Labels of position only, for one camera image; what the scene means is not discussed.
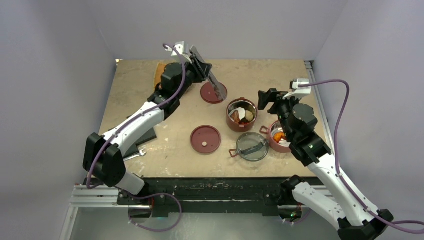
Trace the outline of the white steamed bun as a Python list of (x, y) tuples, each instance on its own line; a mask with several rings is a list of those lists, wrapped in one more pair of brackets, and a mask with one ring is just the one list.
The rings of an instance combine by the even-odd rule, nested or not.
[(255, 118), (255, 116), (254, 116), (254, 113), (253, 113), (253, 112), (251, 112), (251, 111), (249, 111), (249, 110), (246, 110), (246, 111), (245, 111), (244, 119), (245, 119), (246, 121), (248, 121), (248, 122), (252, 122), (252, 121), (254, 120), (254, 118)]

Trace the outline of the steel food tongs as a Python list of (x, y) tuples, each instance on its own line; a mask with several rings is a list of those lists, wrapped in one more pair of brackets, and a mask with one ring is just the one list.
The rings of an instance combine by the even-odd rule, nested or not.
[(213, 89), (215, 91), (216, 96), (221, 100), (223, 100), (224, 98), (227, 98), (228, 96), (228, 91), (226, 89), (226, 87), (217, 80), (217, 78), (215, 77), (215, 75), (213, 74), (212, 70), (210, 71), (209, 74), (209, 80), (207, 80), (208, 83), (211, 83), (211, 85), (213, 86)]

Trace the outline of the orange fried chicken wing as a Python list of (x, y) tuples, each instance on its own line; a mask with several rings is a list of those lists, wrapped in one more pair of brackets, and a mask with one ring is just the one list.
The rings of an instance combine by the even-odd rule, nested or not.
[(285, 133), (284, 133), (284, 132), (282, 132), (282, 131), (276, 132), (276, 133), (272, 136), (272, 139), (273, 139), (276, 143), (278, 143), (278, 144), (280, 144), (280, 145), (282, 145), (283, 143), (285, 143), (285, 142), (287, 141), (286, 135), (285, 135)]

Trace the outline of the glass lid with red clasp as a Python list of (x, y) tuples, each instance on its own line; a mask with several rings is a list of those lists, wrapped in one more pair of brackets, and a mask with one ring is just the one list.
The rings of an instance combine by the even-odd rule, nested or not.
[(228, 152), (231, 158), (259, 162), (268, 155), (269, 149), (269, 141), (265, 137), (255, 132), (245, 132), (236, 140), (235, 148)]

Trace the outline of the white round rice cracker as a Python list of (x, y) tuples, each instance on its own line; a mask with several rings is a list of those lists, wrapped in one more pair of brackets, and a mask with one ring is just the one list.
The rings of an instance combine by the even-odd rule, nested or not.
[(230, 117), (230, 115), (235, 111), (235, 110), (237, 110), (238, 112), (239, 112), (239, 118), (240, 118), (240, 120), (242, 120), (242, 119), (244, 119), (244, 117), (245, 117), (245, 109), (243, 108), (243, 107), (237, 107), (237, 108), (235, 108), (235, 109), (233, 109), (233, 110), (231, 110), (230, 112), (229, 112), (229, 117)]

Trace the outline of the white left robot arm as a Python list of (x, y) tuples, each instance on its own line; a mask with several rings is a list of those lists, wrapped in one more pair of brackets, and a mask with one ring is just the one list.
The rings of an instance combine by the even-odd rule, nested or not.
[(144, 180), (127, 170), (123, 155), (136, 141), (164, 122), (180, 106), (180, 99), (193, 83), (209, 78), (212, 65), (199, 54), (197, 48), (187, 48), (183, 42), (163, 46), (179, 62), (169, 63), (154, 93), (133, 115), (115, 128), (100, 135), (92, 133), (86, 140), (83, 168), (88, 172), (86, 187), (96, 188), (92, 178), (100, 184), (127, 191), (138, 205), (146, 203), (149, 191)]

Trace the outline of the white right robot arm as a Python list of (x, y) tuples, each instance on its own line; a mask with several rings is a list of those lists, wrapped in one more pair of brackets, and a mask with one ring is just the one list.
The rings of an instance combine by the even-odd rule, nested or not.
[(330, 223), (342, 240), (375, 240), (394, 220), (387, 209), (379, 209), (352, 183), (342, 169), (337, 169), (335, 154), (315, 132), (318, 123), (314, 109), (289, 92), (271, 88), (258, 92), (259, 110), (272, 103), (267, 111), (277, 115), (292, 155), (308, 168), (332, 194), (332, 199), (313, 189), (294, 175), (281, 184), (281, 199), (309, 207)]

